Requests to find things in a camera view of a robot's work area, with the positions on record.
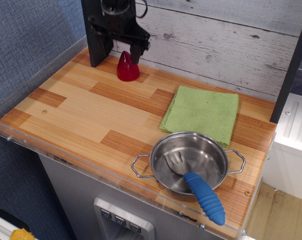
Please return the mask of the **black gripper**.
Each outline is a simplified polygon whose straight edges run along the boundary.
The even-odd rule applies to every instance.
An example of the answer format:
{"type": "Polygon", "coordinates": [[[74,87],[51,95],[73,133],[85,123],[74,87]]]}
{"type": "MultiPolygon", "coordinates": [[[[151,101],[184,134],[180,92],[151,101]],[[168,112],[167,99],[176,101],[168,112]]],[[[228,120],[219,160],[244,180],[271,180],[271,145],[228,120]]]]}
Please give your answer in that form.
{"type": "Polygon", "coordinates": [[[106,58],[114,44],[113,39],[130,44],[131,62],[138,64],[144,51],[150,46],[150,34],[137,23],[134,10],[126,12],[102,12],[102,15],[89,17],[94,27],[93,57],[106,58]]]}

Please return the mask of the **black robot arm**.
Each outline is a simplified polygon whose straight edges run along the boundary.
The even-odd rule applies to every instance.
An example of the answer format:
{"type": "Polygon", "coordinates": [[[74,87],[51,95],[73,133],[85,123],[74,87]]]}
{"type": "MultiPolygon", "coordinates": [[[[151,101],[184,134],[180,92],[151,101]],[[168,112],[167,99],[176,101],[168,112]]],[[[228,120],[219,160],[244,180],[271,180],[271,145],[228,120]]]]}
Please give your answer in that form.
{"type": "Polygon", "coordinates": [[[83,0],[82,10],[91,66],[96,67],[111,52],[114,40],[130,45],[133,64],[150,47],[150,34],[137,23],[134,0],[83,0]]]}

